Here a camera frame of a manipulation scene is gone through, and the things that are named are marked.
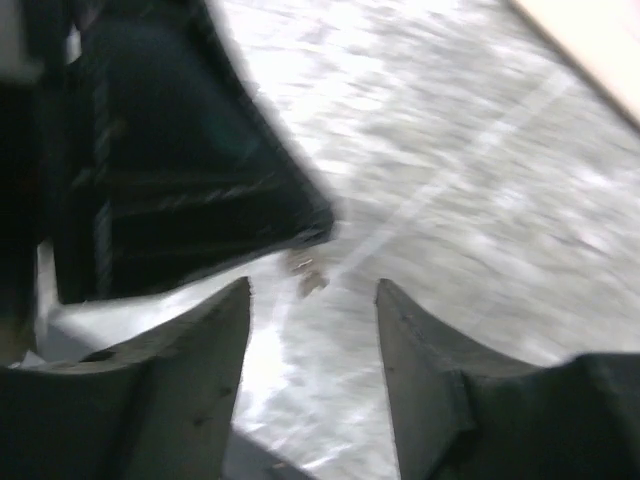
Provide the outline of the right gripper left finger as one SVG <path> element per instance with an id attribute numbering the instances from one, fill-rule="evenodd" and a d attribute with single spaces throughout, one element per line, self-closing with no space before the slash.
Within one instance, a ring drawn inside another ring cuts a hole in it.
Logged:
<path id="1" fill-rule="evenodd" d="M 1 372 L 5 479 L 216 479 L 250 327 L 238 279 L 77 362 Z"/>

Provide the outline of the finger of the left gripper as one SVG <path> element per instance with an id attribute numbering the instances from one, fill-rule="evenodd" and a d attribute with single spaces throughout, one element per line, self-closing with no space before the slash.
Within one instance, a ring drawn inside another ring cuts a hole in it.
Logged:
<path id="1" fill-rule="evenodd" d="M 202 1 L 75 1 L 67 155 L 51 170 L 64 304 L 157 294 L 330 240 L 329 199 L 254 102 Z"/>

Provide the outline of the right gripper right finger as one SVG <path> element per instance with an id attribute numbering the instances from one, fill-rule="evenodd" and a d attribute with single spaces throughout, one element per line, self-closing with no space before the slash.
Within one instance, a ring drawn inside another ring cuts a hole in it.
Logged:
<path id="1" fill-rule="evenodd" d="M 637 354 L 535 366 L 442 322 L 388 279 L 376 312 L 402 478 L 638 477 Z"/>

